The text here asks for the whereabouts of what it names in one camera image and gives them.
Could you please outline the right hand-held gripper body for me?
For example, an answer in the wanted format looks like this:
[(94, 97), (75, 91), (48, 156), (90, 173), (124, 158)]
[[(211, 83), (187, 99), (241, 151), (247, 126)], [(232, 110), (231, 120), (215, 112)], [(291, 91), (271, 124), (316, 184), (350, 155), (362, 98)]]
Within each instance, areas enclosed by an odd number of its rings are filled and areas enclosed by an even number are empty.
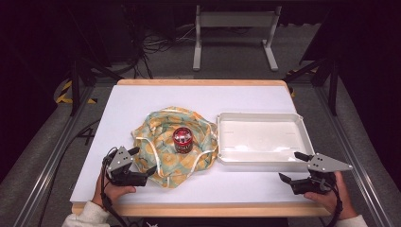
[(337, 183), (335, 172), (352, 170), (349, 164), (316, 153), (311, 161), (307, 162), (310, 176), (303, 180), (291, 181), (290, 186), (295, 195), (314, 192), (324, 195), (331, 191)]

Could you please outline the white plastic tray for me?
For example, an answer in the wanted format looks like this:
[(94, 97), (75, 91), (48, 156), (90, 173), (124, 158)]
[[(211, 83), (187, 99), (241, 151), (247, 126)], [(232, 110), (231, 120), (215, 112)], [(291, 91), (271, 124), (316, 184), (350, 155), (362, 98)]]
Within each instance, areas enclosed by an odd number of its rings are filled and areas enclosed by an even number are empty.
[(298, 167), (295, 152), (314, 155), (297, 113), (221, 113), (218, 158), (225, 165)]

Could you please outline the red can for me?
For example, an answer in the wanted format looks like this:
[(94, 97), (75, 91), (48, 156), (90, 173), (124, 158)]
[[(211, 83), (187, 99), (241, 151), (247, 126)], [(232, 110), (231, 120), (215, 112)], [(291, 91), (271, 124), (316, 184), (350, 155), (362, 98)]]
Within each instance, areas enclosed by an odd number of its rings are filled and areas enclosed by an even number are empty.
[(186, 154), (193, 148), (192, 131), (186, 127), (180, 127), (173, 132), (174, 147), (177, 152)]

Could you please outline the white metal desk frame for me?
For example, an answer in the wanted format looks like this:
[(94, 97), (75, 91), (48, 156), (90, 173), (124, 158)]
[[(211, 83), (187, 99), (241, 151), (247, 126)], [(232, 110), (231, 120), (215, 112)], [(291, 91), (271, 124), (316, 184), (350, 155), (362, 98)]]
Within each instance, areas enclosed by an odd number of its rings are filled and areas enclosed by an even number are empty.
[(261, 41), (270, 70), (276, 72), (278, 64), (273, 55), (271, 45), (281, 15), (282, 7), (268, 11), (202, 11), (196, 8), (193, 70), (201, 69), (201, 29), (203, 27), (266, 27), (269, 30), (266, 39)]

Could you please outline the person's right hand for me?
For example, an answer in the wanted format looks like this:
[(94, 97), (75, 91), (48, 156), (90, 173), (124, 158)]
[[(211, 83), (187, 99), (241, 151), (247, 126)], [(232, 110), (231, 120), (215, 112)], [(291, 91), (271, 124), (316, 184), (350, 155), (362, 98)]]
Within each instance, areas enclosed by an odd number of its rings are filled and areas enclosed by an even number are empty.
[[(357, 212), (351, 202), (344, 179), (339, 171), (335, 172), (335, 176), (337, 180), (337, 189), (340, 195), (340, 200), (342, 201), (342, 211), (340, 213), (339, 220), (354, 218), (357, 216)], [(314, 192), (306, 192), (304, 193), (304, 197), (306, 199), (321, 204), (332, 215), (335, 214), (338, 198), (333, 191), (325, 195), (317, 194)]]

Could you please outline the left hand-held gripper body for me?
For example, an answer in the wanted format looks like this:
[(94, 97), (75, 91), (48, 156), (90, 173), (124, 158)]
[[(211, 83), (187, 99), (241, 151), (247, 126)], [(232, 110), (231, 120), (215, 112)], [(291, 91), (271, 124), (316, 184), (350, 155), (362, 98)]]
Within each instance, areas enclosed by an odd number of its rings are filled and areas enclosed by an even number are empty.
[(103, 159), (106, 177), (117, 186), (145, 186), (148, 180), (146, 173), (131, 171), (133, 155), (125, 147), (113, 148)]

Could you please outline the yellow green patterned cloth bag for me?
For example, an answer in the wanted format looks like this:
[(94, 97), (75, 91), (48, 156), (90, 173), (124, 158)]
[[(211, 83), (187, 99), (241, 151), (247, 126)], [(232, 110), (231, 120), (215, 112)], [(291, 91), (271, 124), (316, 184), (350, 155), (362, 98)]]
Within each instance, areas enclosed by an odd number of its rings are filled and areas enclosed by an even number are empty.
[[(187, 153), (178, 152), (173, 142), (173, 132), (180, 127), (193, 133), (193, 148)], [(131, 136), (140, 148), (134, 156), (136, 166), (140, 172), (156, 167), (150, 178), (161, 187), (179, 186), (194, 172), (210, 168), (218, 157), (217, 125), (180, 107), (150, 113)]]

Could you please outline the black metal stand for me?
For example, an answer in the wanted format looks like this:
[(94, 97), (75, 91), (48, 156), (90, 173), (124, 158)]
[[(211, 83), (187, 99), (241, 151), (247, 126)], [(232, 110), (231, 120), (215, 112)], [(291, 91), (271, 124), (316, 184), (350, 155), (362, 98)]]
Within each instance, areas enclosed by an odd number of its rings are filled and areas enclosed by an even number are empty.
[(80, 97), (79, 91), (79, 82), (82, 81), (86, 87), (93, 87), (96, 83), (96, 76), (92, 69), (95, 68), (101, 74), (105, 75), (108, 78), (119, 81), (122, 79), (121, 76), (112, 72), (104, 66), (101, 66), (99, 63), (95, 61), (91, 61), (88, 58), (83, 57), (75, 57), (71, 61), (71, 76), (72, 80), (72, 100), (73, 107), (70, 113), (71, 116), (74, 116), (78, 112), (78, 108), (80, 107), (82, 100)]
[(339, 66), (336, 59), (326, 58), (313, 61), (312, 63), (297, 70), (289, 76), (285, 76), (283, 78), (283, 81), (289, 83), (313, 69), (316, 69), (316, 73), (311, 79), (311, 83), (313, 86), (322, 87), (326, 80), (330, 79), (327, 103), (331, 114), (337, 115), (336, 102), (339, 80)]

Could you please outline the white table mat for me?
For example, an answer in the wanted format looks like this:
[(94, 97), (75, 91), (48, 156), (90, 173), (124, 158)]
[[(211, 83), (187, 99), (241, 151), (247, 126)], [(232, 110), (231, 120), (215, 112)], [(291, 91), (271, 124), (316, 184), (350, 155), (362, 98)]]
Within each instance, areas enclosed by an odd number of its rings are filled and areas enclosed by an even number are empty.
[[(132, 148), (131, 132), (155, 111), (183, 107), (211, 122), (222, 113), (295, 113), (285, 86), (150, 86), (116, 85), (102, 115), (93, 144), (71, 196), (74, 204), (94, 193), (96, 177), (106, 153), (113, 147)], [(225, 165), (220, 160), (210, 169), (197, 171), (183, 184), (167, 189), (148, 182), (136, 193), (122, 197), (125, 204), (213, 204), (301, 202), (278, 173), (306, 176), (306, 167)]]

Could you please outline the aluminium rail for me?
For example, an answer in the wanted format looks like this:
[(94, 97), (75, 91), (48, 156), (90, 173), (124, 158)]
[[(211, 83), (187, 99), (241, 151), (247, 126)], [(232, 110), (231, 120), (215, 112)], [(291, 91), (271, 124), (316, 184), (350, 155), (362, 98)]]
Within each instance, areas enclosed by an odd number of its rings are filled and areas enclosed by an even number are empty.
[(338, 136), (342, 146), (343, 156), (346, 161), (353, 166), (352, 172), (359, 187), (359, 191), (367, 203), (377, 227), (394, 227), (392, 220), (385, 212), (382, 203), (376, 194), (376, 190), (368, 173), (362, 166), (361, 162), (357, 159), (355, 151), (346, 137), (342, 124), (339, 119), (332, 114), (331, 109), (328, 106), (328, 97), (324, 93), (323, 88), (316, 87), (315, 93), (324, 108), (324, 112), (328, 115), (329, 121), (334, 128), (336, 135)]
[(71, 111), (67, 115), (64, 123), (55, 123), (57, 126), (62, 126), (62, 130), (59, 133), (57, 142), (52, 147), (51, 152), (41, 160), (41, 163), (44, 164), (44, 166), (35, 178), (35, 184), (31, 187), (29, 196), (26, 198), (18, 217), (13, 221), (12, 227), (27, 227), (28, 223), (31, 221), (44, 197), (44, 194), (46, 193), (46, 190), (55, 179), (56, 170), (61, 162), (61, 157), (67, 149), (69, 140), (72, 139), (73, 129), (77, 125), (84, 105), (90, 99), (93, 90), (93, 87), (83, 88), (81, 95), (78, 97), (79, 105), (75, 110), (75, 113)]

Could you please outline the person's left hand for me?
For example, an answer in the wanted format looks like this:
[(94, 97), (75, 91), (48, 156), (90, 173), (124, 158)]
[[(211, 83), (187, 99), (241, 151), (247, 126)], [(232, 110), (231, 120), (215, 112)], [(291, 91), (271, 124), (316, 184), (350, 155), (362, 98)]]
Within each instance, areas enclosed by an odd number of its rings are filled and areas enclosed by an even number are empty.
[(96, 182), (96, 190), (91, 202), (103, 207), (101, 192), (104, 192), (111, 202), (116, 202), (120, 197), (126, 194), (135, 193), (136, 188), (134, 186), (116, 186), (109, 184), (109, 181), (106, 177), (99, 175)]

